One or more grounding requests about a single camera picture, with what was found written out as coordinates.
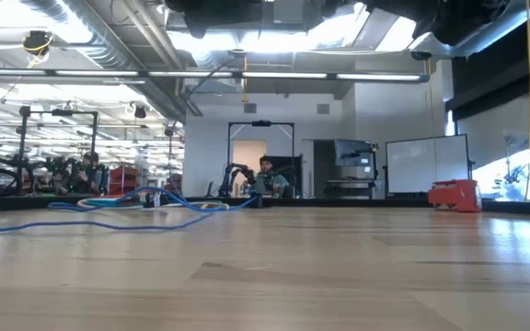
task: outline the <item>exposed duct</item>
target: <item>exposed duct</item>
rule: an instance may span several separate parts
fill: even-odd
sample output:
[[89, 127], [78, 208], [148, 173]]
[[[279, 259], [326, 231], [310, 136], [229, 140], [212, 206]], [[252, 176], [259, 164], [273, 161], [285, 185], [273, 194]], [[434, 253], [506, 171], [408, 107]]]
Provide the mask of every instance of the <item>exposed duct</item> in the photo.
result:
[[[123, 42], [108, 27], [98, 13], [85, 0], [20, 0], [31, 10], [43, 13], [58, 23], [69, 20], [67, 9], [71, 10], [81, 22], [93, 32], [92, 44], [105, 45], [105, 48], [79, 50], [103, 69], [143, 70], [144, 66], [134, 57]], [[164, 92], [157, 83], [148, 81], [143, 86], [132, 89], [144, 94], [148, 102], [163, 116], [180, 122], [185, 121], [185, 109], [174, 96]]]

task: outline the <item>monitor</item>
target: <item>monitor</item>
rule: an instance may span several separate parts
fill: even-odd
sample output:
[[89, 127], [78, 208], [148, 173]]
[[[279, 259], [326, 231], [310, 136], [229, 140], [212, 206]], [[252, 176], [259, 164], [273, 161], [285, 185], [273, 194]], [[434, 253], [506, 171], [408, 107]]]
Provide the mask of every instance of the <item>monitor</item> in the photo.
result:
[[335, 166], [362, 166], [371, 171], [373, 155], [370, 142], [336, 140]]

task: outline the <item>wooden table surface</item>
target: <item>wooden table surface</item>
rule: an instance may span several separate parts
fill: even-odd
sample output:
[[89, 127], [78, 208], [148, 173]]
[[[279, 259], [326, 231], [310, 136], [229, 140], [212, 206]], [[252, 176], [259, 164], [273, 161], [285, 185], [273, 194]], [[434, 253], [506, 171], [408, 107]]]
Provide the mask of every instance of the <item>wooden table surface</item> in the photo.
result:
[[[197, 215], [15, 211], [0, 227]], [[530, 330], [530, 216], [273, 208], [0, 234], [0, 330]]]

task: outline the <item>workshop area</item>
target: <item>workshop area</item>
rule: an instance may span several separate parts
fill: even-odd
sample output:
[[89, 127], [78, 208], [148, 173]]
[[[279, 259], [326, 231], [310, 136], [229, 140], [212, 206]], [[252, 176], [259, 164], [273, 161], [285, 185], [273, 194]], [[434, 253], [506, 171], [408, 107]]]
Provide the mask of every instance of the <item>workshop area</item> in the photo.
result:
[[0, 330], [530, 330], [530, 0], [0, 0]]

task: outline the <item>black frame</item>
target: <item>black frame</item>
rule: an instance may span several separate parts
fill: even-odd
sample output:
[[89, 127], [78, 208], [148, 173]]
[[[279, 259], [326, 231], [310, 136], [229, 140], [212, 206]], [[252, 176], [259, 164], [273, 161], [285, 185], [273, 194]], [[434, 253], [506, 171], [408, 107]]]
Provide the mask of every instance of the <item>black frame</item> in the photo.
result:
[[230, 161], [230, 129], [233, 127], [233, 125], [250, 125], [252, 127], [270, 127], [271, 125], [288, 125], [292, 128], [292, 166], [295, 166], [294, 159], [295, 159], [295, 123], [293, 122], [269, 122], [269, 121], [252, 121], [252, 122], [228, 122], [228, 151], [226, 155], [226, 163], [230, 164], [232, 161]]
[[426, 194], [428, 193], [428, 192], [398, 192], [398, 193], [390, 192], [389, 177], [388, 177], [388, 171], [387, 171], [387, 169], [389, 168], [389, 163], [387, 162], [387, 160], [388, 160], [388, 158], [387, 158], [387, 145], [389, 143], [417, 142], [417, 141], [424, 141], [424, 140], [430, 140], [430, 139], [442, 139], [442, 138], [460, 137], [460, 136], [465, 136], [466, 137], [467, 177], [469, 179], [472, 179], [472, 162], [469, 159], [469, 141], [467, 140], [467, 134], [466, 133], [456, 134], [456, 135], [452, 135], [452, 136], [445, 135], [445, 136], [438, 136], [438, 137], [428, 137], [428, 138], [421, 138], [421, 139], [407, 139], [407, 140], [401, 140], [401, 141], [387, 142], [386, 143], [386, 166], [384, 167], [385, 176], [386, 176], [386, 198], [388, 198], [388, 196], [387, 196], [388, 194], [393, 194], [394, 196], [410, 196], [410, 195], [414, 195], [414, 194], [421, 194], [421, 195], [426, 196]]
[[[24, 150], [26, 149], [26, 133], [28, 132], [28, 117], [32, 114], [52, 114], [53, 116], [73, 116], [73, 114], [83, 114], [93, 116], [93, 125], [91, 132], [91, 154], [96, 151], [96, 136], [98, 135], [98, 118], [99, 113], [96, 111], [72, 111], [72, 110], [60, 110], [55, 109], [53, 111], [32, 111], [29, 106], [22, 106], [19, 109], [19, 114], [22, 116], [21, 133], [19, 135], [19, 150], [17, 152], [18, 160], [20, 165], [17, 167], [17, 177], [23, 177], [23, 171], [21, 162], [24, 159]], [[22, 183], [17, 183], [17, 194], [19, 195], [22, 190]]]

